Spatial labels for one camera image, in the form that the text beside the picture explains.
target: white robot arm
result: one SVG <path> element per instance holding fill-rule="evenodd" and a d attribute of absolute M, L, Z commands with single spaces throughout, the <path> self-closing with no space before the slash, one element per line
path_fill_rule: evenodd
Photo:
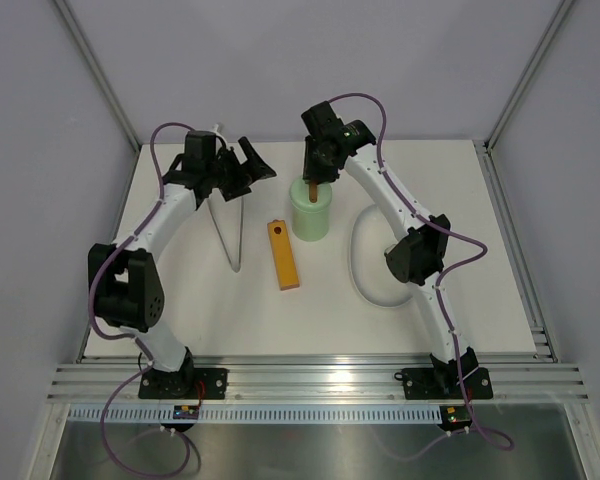
<path fill-rule="evenodd" d="M 223 145 L 218 150 L 216 140 L 213 132 L 190 131 L 184 153 L 176 157 L 162 178 L 164 190 L 158 199 L 159 208 L 153 212 L 156 207 L 152 207 L 150 214 L 143 217 L 149 220 L 119 235 L 111 245 L 96 244 L 89 251 L 94 317 L 120 329 L 122 337 L 134 338 L 153 361 L 153 368 L 142 381 L 151 391 L 143 397 L 141 387 L 141 398 L 179 396 L 190 388 L 196 376 L 188 349 L 175 338 L 166 322 L 159 321 L 164 292 L 156 269 L 158 258 L 180 225 L 198 210 L 214 188 L 229 201 L 251 192 L 249 186 L 255 181 L 276 175 L 246 137 L 238 140 L 247 158 L 243 164 L 232 148 Z"/>
<path fill-rule="evenodd" d="M 447 217 L 434 217 L 409 193 L 384 163 L 381 152 L 374 147 L 376 138 L 363 122 L 354 120 L 344 124 L 330 102 L 311 107 L 302 114 L 302 120 L 309 132 L 305 138 L 304 180 L 333 183 L 340 171 L 345 170 L 380 208 L 398 242 L 385 252 L 387 266 L 397 280 L 413 285 L 414 298 L 429 333 L 433 364 L 433 369 L 427 372 L 415 369 L 420 370 L 415 372 L 421 377 L 418 381 L 410 378 L 413 372 L 409 370 L 414 369 L 403 369 L 396 375 L 397 380 L 404 380 L 405 395 L 408 398 L 420 394 L 421 398 L 459 396 L 460 371 L 464 380 L 471 377 L 472 389 L 476 383 L 476 390 L 480 385 L 489 385 L 488 372 L 478 368 L 475 352 L 457 327 L 446 292 L 440 287 L 451 233 Z M 414 392 L 418 389 L 408 387 L 415 383 L 427 386 Z M 492 391 L 488 389 L 477 395 L 488 398 Z"/>
<path fill-rule="evenodd" d="M 385 166 L 385 173 L 391 176 L 394 184 L 400 189 L 401 193 L 408 198 L 412 204 L 418 204 L 418 201 L 409 193 L 402 182 L 391 171 L 390 167 Z M 389 188 L 382 173 L 379 170 L 376 161 L 375 147 L 366 145 L 358 150 L 358 153 L 350 157 L 344 167 L 344 170 L 351 175 L 365 189 L 374 203 L 378 206 L 387 222 L 393 230 L 396 241 L 400 241 L 409 235 L 410 230 L 418 230 L 424 226 L 424 223 L 407 210 L 402 201 Z M 431 217 L 431 213 L 422 205 L 419 205 L 420 214 L 426 218 Z M 426 279 L 423 285 L 412 284 L 413 298 L 418 304 L 418 309 L 423 316 L 429 339 L 431 341 L 431 353 L 438 360 L 448 363 L 455 360 L 455 350 L 449 327 L 442 315 L 442 311 L 436 299 L 436 280 L 439 272 L 435 272 Z M 445 297 L 445 303 L 449 305 L 446 299 L 446 292 L 441 291 Z M 454 325 L 457 325 L 450 308 L 447 309 Z M 460 341 L 460 351 L 466 352 L 469 344 L 464 335 L 458 332 Z"/>

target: gray wall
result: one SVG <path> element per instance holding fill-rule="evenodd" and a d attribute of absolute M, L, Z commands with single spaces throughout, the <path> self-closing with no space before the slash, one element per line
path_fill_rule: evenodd
<path fill-rule="evenodd" d="M 169 120 L 299 139 L 305 109 L 352 90 L 385 102 L 391 137 L 486 138 L 558 0 L 71 3 L 147 141 Z M 377 131 L 374 108 L 339 111 Z"/>
<path fill-rule="evenodd" d="M 576 6 L 496 161 L 559 350 L 600 421 L 600 1 Z"/>
<path fill-rule="evenodd" d="M 0 0 L 0 480 L 17 478 L 86 327 L 131 149 L 45 0 Z"/>

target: yellow block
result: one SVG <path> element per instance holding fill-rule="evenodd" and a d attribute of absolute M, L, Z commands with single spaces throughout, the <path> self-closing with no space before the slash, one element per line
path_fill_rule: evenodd
<path fill-rule="evenodd" d="M 293 260 L 287 224 L 284 223 L 284 220 L 274 220 L 267 224 L 267 229 L 269 230 L 271 251 L 273 252 L 273 261 L 276 264 L 280 290 L 299 287 L 300 279 L 298 278 L 296 263 Z"/>

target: light green cylinder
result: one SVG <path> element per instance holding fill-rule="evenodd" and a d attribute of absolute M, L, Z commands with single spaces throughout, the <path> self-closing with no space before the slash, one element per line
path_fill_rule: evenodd
<path fill-rule="evenodd" d="M 293 217 L 291 229 L 296 237 L 305 242 L 315 242 L 329 231 L 329 205 L 331 205 L 331 185 L 318 185 L 318 201 L 309 200 L 309 185 L 302 177 L 296 178 L 289 189 Z"/>

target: white table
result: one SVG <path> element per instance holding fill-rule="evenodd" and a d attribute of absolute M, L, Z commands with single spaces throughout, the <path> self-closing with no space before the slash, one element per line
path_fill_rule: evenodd
<path fill-rule="evenodd" d="M 301 173 L 304 144 L 254 146 L 278 177 L 258 182 L 246 196 L 241 271 L 236 274 L 229 267 L 209 211 L 203 206 L 182 225 L 158 262 L 166 297 L 161 321 L 170 325 L 194 355 L 428 353 L 429 339 L 415 302 L 398 309 L 381 309 L 365 302 L 353 289 L 347 264 L 349 236 L 357 214 L 371 201 L 344 172 L 333 185 L 327 237 L 305 243 L 291 235 L 301 287 L 279 290 L 266 225 L 284 219 L 291 227 L 288 188 Z M 157 146 L 163 172 L 182 148 Z M 490 248 L 484 259 L 445 280 L 456 318 L 475 350 L 534 353 L 472 142 L 387 141 L 384 156 L 434 215 L 445 213 L 454 230 L 478 238 Z M 121 231 L 135 225 L 156 191 L 145 145 Z M 218 194 L 212 201 L 236 258 L 239 201 L 225 204 Z M 474 252 L 474 247 L 451 239 L 445 264 Z M 370 255 L 375 255 L 379 264 L 383 262 L 381 251 Z M 130 341 L 107 342 L 92 334 L 85 356 L 118 357 L 137 352 Z"/>

